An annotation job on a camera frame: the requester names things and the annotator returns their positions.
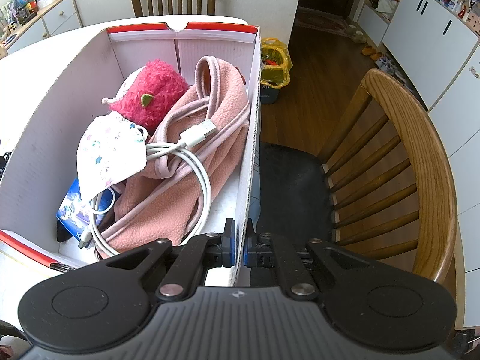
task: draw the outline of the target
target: plastic wrap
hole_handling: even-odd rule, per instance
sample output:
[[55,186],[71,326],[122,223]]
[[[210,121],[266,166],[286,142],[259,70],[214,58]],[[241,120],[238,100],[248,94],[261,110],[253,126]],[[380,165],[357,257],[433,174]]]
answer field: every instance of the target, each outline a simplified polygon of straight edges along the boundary
[[280,89],[290,82],[292,60],[287,45],[276,38],[262,39],[263,70],[260,83]]

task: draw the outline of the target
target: pink plush toy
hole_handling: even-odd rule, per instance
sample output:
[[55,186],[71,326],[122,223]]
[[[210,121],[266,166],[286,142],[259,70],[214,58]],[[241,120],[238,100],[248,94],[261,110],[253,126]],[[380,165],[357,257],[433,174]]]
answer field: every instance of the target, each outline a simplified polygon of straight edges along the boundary
[[130,74],[117,97],[103,99],[102,103],[108,103],[110,110],[153,134],[188,88],[185,79],[171,65],[156,59]]

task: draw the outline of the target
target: black chair seat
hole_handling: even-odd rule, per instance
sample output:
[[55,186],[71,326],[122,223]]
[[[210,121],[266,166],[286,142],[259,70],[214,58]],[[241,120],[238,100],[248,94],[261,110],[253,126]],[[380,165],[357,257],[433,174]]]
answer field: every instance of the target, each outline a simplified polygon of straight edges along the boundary
[[332,204],[317,157],[260,142],[260,218],[257,233],[286,236],[296,245],[331,240]]

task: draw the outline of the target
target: slipper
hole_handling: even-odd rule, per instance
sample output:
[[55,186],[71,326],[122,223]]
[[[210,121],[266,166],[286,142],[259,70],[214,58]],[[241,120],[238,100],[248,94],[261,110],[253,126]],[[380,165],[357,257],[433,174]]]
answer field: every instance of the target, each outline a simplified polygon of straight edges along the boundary
[[361,53],[364,56],[371,56],[372,54],[375,54],[376,52],[377,52],[377,50],[375,50],[372,46],[365,46],[363,48],[363,50],[361,51]]
[[382,57],[383,54],[381,52],[376,52],[375,54],[371,55],[370,58],[372,61],[378,60],[378,58]]

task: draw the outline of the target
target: fuzzy pink fabric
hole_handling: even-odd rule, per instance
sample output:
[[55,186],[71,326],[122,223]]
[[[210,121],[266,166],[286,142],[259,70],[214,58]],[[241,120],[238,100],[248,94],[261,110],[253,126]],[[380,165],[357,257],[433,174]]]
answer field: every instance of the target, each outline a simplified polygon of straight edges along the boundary
[[[177,142],[182,131],[212,120],[217,133],[191,150],[208,173],[214,199],[243,156],[249,114],[237,69],[220,59],[203,57],[197,64],[195,85],[172,107],[150,142]],[[179,157],[163,156],[127,180],[125,193],[115,203],[117,222],[102,234],[118,251],[163,237],[178,245],[202,206],[201,188],[191,168]]]
[[[152,134],[187,90],[185,79],[171,65],[156,59],[147,62],[128,92],[121,100],[109,104],[109,108]],[[141,97],[146,93],[153,95],[153,99],[143,107]]]

